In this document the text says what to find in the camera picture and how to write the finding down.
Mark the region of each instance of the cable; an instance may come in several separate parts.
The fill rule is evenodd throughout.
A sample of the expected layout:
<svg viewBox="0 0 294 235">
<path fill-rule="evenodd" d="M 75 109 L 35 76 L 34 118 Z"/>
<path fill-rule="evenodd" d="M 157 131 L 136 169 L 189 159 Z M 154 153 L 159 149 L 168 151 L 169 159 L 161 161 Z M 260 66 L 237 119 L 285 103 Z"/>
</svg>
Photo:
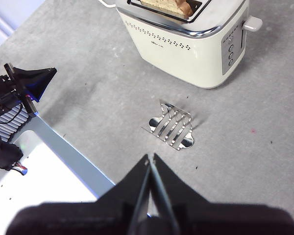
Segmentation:
<svg viewBox="0 0 294 235">
<path fill-rule="evenodd" d="M 7 121 L 7 122 L 0 122 L 0 124 L 9 124 L 11 121 L 13 121 L 16 118 L 17 115 L 19 115 L 21 113 L 22 109 L 23 109 L 23 104 L 21 103 L 19 111 L 15 114 L 14 117 L 12 117 L 11 120 Z"/>
<path fill-rule="evenodd" d="M 104 5 L 105 7 L 107 7 L 107 8 L 114 8 L 114 7 L 116 7 L 116 5 L 115 4 L 112 4 L 112 5 L 109 5 L 109 4 L 107 4 L 105 1 L 103 1 L 103 0 L 98 0 L 102 5 Z"/>
</svg>

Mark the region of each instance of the cream toaster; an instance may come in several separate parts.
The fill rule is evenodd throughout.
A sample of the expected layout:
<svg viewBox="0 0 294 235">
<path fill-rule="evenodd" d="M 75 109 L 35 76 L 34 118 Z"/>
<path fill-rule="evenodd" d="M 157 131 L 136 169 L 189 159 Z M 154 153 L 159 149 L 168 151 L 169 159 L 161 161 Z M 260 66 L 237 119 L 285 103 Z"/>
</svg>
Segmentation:
<svg viewBox="0 0 294 235">
<path fill-rule="evenodd" d="M 249 15 L 249 0 L 186 0 L 193 15 L 180 18 L 139 0 L 116 7 L 141 57 L 201 88 L 222 84 L 245 54 L 246 32 L 262 20 Z"/>
</svg>

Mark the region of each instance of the gray countertop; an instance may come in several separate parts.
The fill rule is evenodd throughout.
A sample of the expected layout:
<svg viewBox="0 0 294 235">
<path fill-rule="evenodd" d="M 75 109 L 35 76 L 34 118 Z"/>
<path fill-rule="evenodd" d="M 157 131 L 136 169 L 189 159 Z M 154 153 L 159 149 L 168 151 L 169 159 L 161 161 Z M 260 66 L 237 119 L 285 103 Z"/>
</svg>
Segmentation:
<svg viewBox="0 0 294 235">
<path fill-rule="evenodd" d="M 294 0 L 252 0 L 250 12 L 264 25 L 213 90 L 145 62 L 116 10 L 95 0 L 46 0 L 0 47 L 0 75 L 6 62 L 56 67 L 41 117 L 114 182 L 156 152 L 212 202 L 265 203 L 294 218 Z M 141 128 L 160 98 L 194 116 L 192 148 Z"/>
</svg>

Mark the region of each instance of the chrome toast rack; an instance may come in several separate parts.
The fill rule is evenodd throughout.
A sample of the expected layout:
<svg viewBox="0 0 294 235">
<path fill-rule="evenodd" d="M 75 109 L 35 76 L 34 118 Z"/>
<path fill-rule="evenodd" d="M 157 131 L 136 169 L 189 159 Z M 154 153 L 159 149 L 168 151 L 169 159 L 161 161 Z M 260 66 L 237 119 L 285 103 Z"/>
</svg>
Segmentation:
<svg viewBox="0 0 294 235">
<path fill-rule="evenodd" d="M 150 132 L 176 150 L 193 146 L 191 114 L 163 100 L 160 106 L 162 115 L 149 120 Z"/>
</svg>

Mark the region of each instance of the toaster ventilation holes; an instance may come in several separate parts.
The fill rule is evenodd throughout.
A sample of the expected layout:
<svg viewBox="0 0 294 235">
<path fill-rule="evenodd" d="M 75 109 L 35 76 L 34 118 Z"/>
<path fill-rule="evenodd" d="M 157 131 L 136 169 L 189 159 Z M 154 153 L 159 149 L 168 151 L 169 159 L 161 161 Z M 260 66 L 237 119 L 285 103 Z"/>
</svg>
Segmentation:
<svg viewBox="0 0 294 235">
<path fill-rule="evenodd" d="M 168 43 L 169 45 L 171 45 L 173 47 L 180 47 L 181 49 L 187 49 L 187 50 L 190 50 L 191 49 L 191 47 L 189 45 L 184 45 L 184 44 L 179 43 L 177 41 L 172 41 L 172 40 L 167 39 L 165 37 L 161 37 L 160 35 L 157 35 L 157 34 L 155 34 L 153 32 L 150 32 L 148 30 L 145 30 L 144 28 L 140 28 L 139 26 L 136 26 L 136 25 L 134 25 L 134 24 L 132 24 L 130 22 L 125 21 L 125 23 L 129 27 L 132 27 L 135 30 L 140 31 L 141 33 L 146 34 L 149 37 L 152 37 L 152 38 L 157 39 L 159 41 L 163 41 L 164 43 Z"/>
</svg>

